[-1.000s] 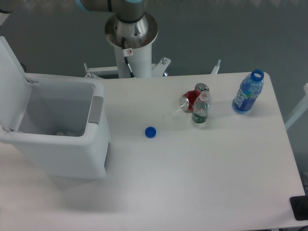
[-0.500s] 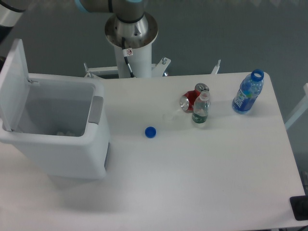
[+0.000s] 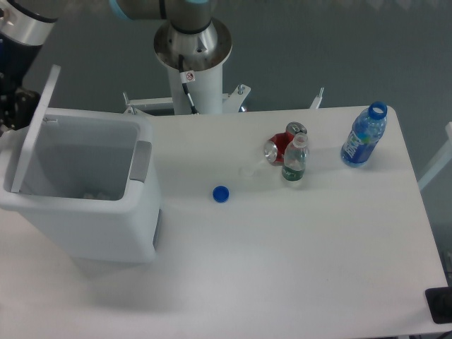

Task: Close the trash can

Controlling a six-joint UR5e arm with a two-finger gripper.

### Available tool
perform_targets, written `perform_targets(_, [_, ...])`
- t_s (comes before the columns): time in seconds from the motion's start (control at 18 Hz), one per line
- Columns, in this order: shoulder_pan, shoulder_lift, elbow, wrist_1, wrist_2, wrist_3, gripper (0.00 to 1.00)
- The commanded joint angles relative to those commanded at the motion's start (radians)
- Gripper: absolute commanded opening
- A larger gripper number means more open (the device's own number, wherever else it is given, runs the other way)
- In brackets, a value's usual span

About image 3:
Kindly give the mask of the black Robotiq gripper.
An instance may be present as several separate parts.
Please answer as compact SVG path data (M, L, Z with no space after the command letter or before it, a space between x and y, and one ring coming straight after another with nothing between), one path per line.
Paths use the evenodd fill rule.
M39 93L19 87L41 48L1 33L1 125L9 129L28 126L40 101Z

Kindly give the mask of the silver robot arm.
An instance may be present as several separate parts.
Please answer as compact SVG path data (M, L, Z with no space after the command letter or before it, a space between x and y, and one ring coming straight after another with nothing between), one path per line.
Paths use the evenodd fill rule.
M28 126L41 95L23 79L64 11L66 1L1 2L1 126ZM215 1L110 1L124 20L163 20L154 37L167 68L175 114L223 112L222 65L232 51L227 27L213 17Z

